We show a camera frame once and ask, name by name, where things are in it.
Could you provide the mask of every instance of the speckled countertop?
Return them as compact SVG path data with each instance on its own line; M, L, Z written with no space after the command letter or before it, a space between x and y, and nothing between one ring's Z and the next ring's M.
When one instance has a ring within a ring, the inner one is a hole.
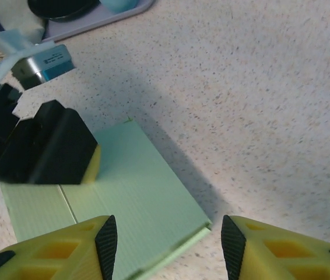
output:
M224 214L330 241L330 1L158 0L65 44L78 68L17 113L57 98L93 131L136 119L215 221L153 279L226 279Z

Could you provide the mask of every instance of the beige cloth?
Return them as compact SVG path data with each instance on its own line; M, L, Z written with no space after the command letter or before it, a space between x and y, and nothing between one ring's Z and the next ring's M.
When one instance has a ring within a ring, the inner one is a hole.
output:
M19 29L33 44L42 40L45 22L30 11L27 0L0 0L0 23L5 30Z

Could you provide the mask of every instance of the blue cup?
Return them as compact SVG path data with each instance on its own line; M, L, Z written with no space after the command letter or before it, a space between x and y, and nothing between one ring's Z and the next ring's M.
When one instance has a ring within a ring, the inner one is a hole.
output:
M113 13L122 13L136 7L139 0L100 0Z

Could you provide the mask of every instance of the light green cardboard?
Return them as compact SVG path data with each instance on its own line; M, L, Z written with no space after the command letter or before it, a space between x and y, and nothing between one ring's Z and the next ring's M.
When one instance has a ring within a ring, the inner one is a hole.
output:
M115 215L114 280L146 279L210 231L210 220L136 122L95 134L97 181L89 185L2 185L18 241Z

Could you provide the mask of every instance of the gray tray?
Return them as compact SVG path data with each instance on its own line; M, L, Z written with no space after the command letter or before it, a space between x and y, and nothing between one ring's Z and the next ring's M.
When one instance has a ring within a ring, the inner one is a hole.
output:
M137 6L123 13L114 14L99 4L88 14L70 22L49 21L42 42L60 41L88 30L116 22L121 19L135 16L151 7L155 0L139 0Z

